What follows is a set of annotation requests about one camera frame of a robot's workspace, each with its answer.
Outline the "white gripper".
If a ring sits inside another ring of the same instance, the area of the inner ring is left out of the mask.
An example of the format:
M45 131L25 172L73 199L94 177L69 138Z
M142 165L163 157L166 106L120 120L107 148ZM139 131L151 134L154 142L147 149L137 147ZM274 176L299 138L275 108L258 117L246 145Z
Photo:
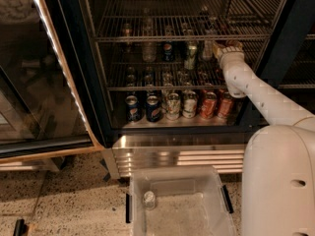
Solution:
M213 42L213 54L216 59L219 59L219 64L222 69L232 62L244 62L243 43L234 40L232 45L233 46L224 48L222 44L216 41Z

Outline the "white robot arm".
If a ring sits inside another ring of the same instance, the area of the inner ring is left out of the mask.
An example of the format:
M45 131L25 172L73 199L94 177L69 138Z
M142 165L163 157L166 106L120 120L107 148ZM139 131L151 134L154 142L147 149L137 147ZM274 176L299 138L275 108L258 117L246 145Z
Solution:
M257 77L239 41L213 52L230 95L268 122L244 153L241 235L315 236L315 115Z

